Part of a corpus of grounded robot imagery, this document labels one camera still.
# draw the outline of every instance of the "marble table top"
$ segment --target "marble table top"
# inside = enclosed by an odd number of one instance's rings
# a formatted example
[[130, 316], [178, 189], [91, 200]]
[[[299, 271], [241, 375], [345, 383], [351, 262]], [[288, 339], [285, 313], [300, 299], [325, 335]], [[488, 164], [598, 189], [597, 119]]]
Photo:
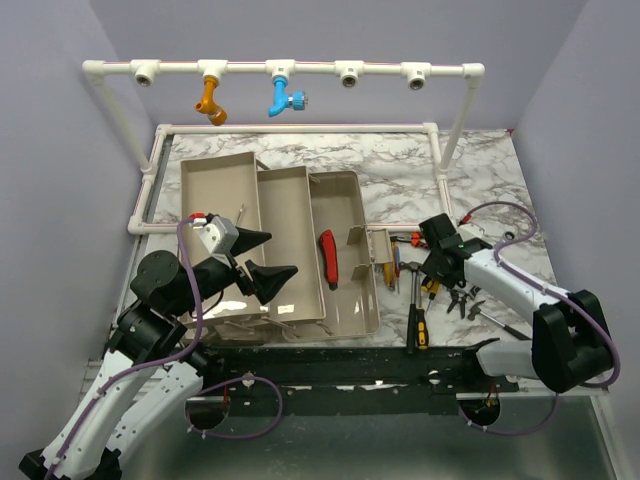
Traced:
[[[440, 135], [441, 146], [448, 139]], [[362, 188], [364, 209], [370, 223], [419, 223], [441, 213], [429, 139], [424, 134], [222, 134], [176, 135], [171, 145], [154, 222], [175, 223], [180, 216], [180, 161], [253, 151], [271, 168], [305, 165], [311, 172], [354, 170]], [[454, 215], [490, 200], [509, 200], [531, 207], [531, 199], [506, 131], [468, 132], [463, 135], [449, 172]], [[474, 215], [485, 238], [495, 243], [507, 230], [518, 234], [527, 228], [526, 218], [506, 207], [492, 207]], [[174, 234], [150, 235], [145, 253], [159, 249], [177, 251]], [[504, 251], [519, 267], [555, 283], [553, 270], [539, 233], [525, 244]], [[403, 261], [422, 262], [424, 251], [402, 245]], [[405, 344], [411, 278], [401, 275], [401, 295], [388, 291], [377, 279], [380, 329], [370, 337], [305, 343], [305, 346], [402, 346]], [[481, 292], [483, 311], [531, 335], [530, 326], [513, 311]], [[457, 310], [446, 314], [449, 294], [441, 289], [431, 305], [427, 323], [431, 345], [466, 346], [487, 338], [514, 340], [493, 323], [461, 319]], [[291, 343], [277, 339], [284, 346]]]

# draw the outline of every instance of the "gray floor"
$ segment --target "gray floor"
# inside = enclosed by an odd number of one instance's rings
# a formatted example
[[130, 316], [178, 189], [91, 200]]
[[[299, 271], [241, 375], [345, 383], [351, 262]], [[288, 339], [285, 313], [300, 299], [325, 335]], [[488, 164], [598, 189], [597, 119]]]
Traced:
[[[505, 400], [495, 426], [529, 426], [549, 405]], [[248, 432], [268, 422], [228, 419], [220, 428]], [[186, 427], [176, 411], [126, 466], [123, 480], [615, 478], [588, 398], [563, 398], [548, 428], [515, 439], [428, 415], [287, 417], [249, 441], [203, 441]]]

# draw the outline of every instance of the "red utility knife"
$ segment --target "red utility knife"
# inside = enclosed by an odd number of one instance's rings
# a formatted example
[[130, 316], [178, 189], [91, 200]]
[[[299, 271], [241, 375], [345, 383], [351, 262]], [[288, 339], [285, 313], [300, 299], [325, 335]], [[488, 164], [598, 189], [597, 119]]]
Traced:
[[320, 250], [324, 258], [324, 276], [329, 283], [329, 288], [338, 288], [338, 254], [336, 252], [336, 240], [331, 230], [325, 230], [320, 235]]

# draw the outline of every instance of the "hammer head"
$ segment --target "hammer head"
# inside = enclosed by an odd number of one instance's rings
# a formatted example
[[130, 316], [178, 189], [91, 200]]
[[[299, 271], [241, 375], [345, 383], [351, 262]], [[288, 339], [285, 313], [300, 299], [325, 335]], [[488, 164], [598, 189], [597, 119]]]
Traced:
[[400, 262], [400, 270], [409, 270], [410, 272], [417, 272], [422, 265], [418, 262]]
[[469, 315], [467, 315], [467, 318], [469, 320], [475, 320], [476, 315], [480, 313], [480, 305], [482, 305], [484, 302], [486, 302], [486, 300], [482, 300], [481, 302], [476, 302], [471, 305], [471, 308], [469, 309]]

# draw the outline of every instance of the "pvc pipe frame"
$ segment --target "pvc pipe frame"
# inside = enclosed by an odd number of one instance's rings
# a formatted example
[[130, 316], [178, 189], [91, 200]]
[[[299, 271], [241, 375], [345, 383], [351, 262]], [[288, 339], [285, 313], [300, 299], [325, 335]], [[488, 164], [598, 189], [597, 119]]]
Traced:
[[[480, 63], [462, 65], [431, 65], [429, 63], [363, 63], [362, 61], [337, 62], [296, 62], [294, 60], [268, 60], [266, 62], [228, 62], [226, 60], [199, 60], [197, 62], [163, 62], [160, 60], [132, 60], [130, 62], [104, 62], [87, 60], [82, 66], [85, 75], [96, 88], [96, 92], [107, 112], [111, 116], [119, 133], [140, 165], [143, 173], [140, 194], [129, 220], [128, 231], [133, 235], [174, 233], [175, 224], [145, 223], [144, 210], [149, 201], [155, 183], [162, 145], [167, 135], [171, 134], [221, 134], [221, 133], [426, 133], [431, 143], [436, 180], [443, 210], [453, 217], [453, 208], [449, 195], [447, 170], [451, 166], [453, 153], [458, 144], [464, 123], [469, 115], [475, 94], [484, 77], [484, 66]], [[203, 76], [214, 75], [220, 79], [222, 75], [236, 73], [282, 74], [317, 73], [340, 76], [344, 69], [354, 68], [359, 75], [399, 75], [411, 78], [419, 70], [424, 78], [463, 77], [467, 81], [462, 108], [458, 112], [449, 134], [444, 150], [440, 151], [438, 126], [435, 123], [418, 124], [307, 124], [307, 125], [159, 125], [156, 138], [147, 160], [140, 143], [131, 129], [126, 116], [122, 112], [113, 92], [105, 82], [107, 75], [133, 74], [139, 84], [150, 86], [157, 75], [167, 73], [199, 73]], [[370, 228], [387, 228], [395, 232], [415, 231], [417, 224], [369, 224]]]

